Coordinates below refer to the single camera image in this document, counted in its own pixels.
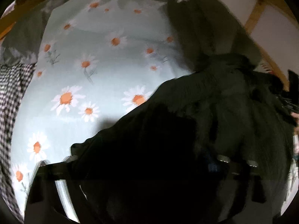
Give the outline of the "black zip jacket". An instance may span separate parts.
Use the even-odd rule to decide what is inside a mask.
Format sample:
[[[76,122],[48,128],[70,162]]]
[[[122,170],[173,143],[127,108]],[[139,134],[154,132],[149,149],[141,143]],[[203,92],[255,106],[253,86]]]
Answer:
[[[208,158],[280,158],[283,201],[295,120],[283,84],[231,55],[159,86],[112,127],[73,145],[93,223],[208,223]]]

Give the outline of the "black white checkered sheet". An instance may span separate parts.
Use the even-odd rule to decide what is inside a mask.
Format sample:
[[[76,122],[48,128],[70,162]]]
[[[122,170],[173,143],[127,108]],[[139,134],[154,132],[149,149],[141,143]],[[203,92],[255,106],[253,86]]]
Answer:
[[[1,199],[17,223],[24,223],[12,185],[11,141],[17,113],[36,64],[1,66]]]

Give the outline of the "cartoon cat pillow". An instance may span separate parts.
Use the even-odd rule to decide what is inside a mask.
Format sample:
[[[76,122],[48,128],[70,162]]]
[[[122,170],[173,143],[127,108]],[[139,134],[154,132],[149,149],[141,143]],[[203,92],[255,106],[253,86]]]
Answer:
[[[257,67],[254,69],[254,71],[261,72],[261,73],[273,74],[273,75],[275,74],[273,72],[273,69],[270,66],[270,64],[268,62],[266,62],[265,60],[261,60],[261,62],[259,62]]]

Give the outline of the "grey blanket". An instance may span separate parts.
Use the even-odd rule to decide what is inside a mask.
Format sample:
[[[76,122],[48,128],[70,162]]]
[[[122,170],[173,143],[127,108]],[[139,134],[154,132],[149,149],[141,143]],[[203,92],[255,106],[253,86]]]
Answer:
[[[19,62],[30,64],[36,59],[49,17],[43,11],[49,0],[16,0],[14,10],[1,18],[1,65]]]

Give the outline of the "light blue daisy duvet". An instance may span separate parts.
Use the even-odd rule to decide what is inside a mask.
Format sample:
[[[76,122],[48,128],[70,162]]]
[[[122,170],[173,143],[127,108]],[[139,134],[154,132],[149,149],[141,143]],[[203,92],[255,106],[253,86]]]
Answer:
[[[167,1],[67,0],[46,19],[12,135],[13,186],[24,217],[41,161],[77,156],[73,145],[112,127],[164,82],[196,72],[174,37]],[[294,139],[292,152],[286,197],[273,223],[298,192]]]

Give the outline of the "olive green hooded garment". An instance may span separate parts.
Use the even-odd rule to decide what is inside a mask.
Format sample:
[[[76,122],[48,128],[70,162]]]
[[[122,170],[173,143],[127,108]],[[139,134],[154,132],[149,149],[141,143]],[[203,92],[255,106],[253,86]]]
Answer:
[[[166,13],[187,66],[199,71],[215,57],[233,56],[254,69],[261,53],[220,0],[168,0]]]

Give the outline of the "wooden bunk bed frame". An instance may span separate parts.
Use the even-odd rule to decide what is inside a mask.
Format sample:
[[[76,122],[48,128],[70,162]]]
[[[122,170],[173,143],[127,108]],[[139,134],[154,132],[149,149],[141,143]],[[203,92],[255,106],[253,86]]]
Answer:
[[[49,0],[43,8],[44,12],[50,15],[50,10],[54,4],[63,4],[67,0]],[[286,17],[278,15],[274,7],[270,5],[269,0],[257,0],[250,16],[245,23],[245,30],[257,42],[261,50],[262,60],[270,64],[274,75],[279,77],[285,87],[289,87],[289,81],[286,76],[286,63],[282,62],[279,55],[283,50],[274,44],[278,39],[284,38],[286,29],[290,27],[290,21]]]

